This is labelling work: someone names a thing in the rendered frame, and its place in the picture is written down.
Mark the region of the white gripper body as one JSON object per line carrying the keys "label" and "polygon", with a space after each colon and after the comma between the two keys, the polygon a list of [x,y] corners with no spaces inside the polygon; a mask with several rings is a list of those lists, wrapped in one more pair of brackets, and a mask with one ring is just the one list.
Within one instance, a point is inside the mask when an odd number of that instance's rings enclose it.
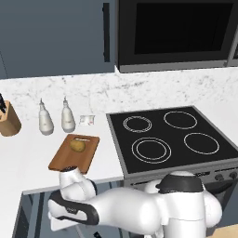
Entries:
{"label": "white gripper body", "polygon": [[50,213],[47,215],[50,220],[50,228],[52,231],[59,231],[77,225],[77,222],[70,221],[68,219],[60,220],[52,217]]}

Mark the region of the wooden cutting board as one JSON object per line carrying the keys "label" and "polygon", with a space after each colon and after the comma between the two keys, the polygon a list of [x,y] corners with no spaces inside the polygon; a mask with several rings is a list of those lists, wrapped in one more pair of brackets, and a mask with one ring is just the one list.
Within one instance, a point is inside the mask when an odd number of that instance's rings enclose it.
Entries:
{"label": "wooden cutting board", "polygon": [[[80,139],[85,142],[86,148],[83,152],[75,152],[71,149],[70,142],[73,139]],[[69,134],[60,145],[48,169],[61,171],[69,166],[77,166],[83,174],[86,174],[98,145],[99,137]]]}

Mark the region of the yellow-brown potato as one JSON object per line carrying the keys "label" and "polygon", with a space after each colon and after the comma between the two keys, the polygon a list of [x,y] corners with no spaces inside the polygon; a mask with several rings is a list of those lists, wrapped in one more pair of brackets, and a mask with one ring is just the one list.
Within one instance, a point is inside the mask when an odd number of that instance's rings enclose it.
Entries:
{"label": "yellow-brown potato", "polygon": [[86,148],[86,144],[83,140],[80,139],[73,139],[70,142],[70,147],[75,152],[83,152]]}

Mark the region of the grey base cupboard front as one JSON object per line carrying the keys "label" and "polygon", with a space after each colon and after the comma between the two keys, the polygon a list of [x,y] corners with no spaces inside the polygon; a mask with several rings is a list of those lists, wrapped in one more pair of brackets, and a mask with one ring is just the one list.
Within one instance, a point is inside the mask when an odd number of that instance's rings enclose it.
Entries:
{"label": "grey base cupboard front", "polygon": [[60,231],[50,229],[47,216],[49,192],[23,194],[12,238],[123,238],[118,228],[107,226],[72,226]]}

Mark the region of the white bottle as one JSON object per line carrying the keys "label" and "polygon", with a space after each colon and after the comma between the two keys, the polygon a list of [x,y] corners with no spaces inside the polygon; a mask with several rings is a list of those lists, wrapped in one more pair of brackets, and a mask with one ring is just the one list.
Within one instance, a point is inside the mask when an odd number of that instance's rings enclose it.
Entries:
{"label": "white bottle", "polygon": [[40,111],[39,111],[39,130],[45,135],[49,136],[54,131],[54,124],[52,122],[51,116],[48,110],[45,107],[45,104],[42,100],[39,103]]}
{"label": "white bottle", "polygon": [[63,109],[61,112],[61,127],[64,132],[72,133],[75,130],[75,121],[73,112],[69,107],[68,100],[63,100]]}

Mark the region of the small white packet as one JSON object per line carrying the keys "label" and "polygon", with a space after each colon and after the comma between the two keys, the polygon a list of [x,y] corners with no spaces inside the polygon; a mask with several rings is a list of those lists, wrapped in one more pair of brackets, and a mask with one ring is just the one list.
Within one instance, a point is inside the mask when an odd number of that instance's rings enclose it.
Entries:
{"label": "small white packet", "polygon": [[92,126],[94,125],[94,115],[81,115],[79,125],[80,126]]}

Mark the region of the wooden knife block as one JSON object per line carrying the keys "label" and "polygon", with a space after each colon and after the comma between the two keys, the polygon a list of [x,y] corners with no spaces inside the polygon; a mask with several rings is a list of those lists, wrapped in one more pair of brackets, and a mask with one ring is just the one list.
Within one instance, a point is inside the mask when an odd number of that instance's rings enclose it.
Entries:
{"label": "wooden knife block", "polygon": [[4,137],[17,135],[21,130],[21,122],[12,104],[6,100],[6,112],[0,110],[0,134]]}

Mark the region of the black hob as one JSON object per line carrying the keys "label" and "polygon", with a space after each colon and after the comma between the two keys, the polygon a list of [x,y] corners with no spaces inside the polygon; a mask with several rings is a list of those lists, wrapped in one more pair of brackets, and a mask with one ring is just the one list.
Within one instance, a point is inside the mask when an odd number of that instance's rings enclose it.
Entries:
{"label": "black hob", "polygon": [[236,147],[196,107],[107,115],[126,178],[238,161]]}

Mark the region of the grey oven front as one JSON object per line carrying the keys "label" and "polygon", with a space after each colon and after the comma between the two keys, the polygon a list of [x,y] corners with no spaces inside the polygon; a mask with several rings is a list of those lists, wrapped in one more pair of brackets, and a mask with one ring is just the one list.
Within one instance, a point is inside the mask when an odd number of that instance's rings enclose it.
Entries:
{"label": "grey oven front", "polygon": [[[238,223],[238,218],[228,218],[228,214],[231,211],[230,200],[233,199],[232,194],[236,190],[236,186],[238,184],[238,163],[229,165],[218,163],[215,165],[206,164],[191,167],[184,166],[154,170],[146,173],[136,173],[134,176],[125,175],[125,179],[122,184],[125,187],[131,187],[142,191],[149,181],[162,179],[166,174],[177,170],[192,172],[195,176],[202,180],[206,189],[215,195],[219,200],[223,210],[223,218],[218,224],[218,228]],[[230,178],[231,172],[237,172],[236,179]],[[215,175],[217,174],[221,174],[224,177],[224,180],[215,180]]]}

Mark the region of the blue-grey cupboard door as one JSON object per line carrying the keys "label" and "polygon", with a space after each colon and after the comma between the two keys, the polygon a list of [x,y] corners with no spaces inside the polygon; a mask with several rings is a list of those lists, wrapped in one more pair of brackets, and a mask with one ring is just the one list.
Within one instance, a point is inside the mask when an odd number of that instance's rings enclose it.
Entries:
{"label": "blue-grey cupboard door", "polygon": [[[110,62],[103,3],[110,4]],[[112,73],[115,0],[0,0],[0,79]]]}

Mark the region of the black microwave oven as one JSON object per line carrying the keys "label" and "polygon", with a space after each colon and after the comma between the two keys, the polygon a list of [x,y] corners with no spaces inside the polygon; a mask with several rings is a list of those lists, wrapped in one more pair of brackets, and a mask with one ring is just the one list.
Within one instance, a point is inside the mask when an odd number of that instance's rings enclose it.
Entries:
{"label": "black microwave oven", "polygon": [[117,0],[121,73],[238,66],[238,0]]}

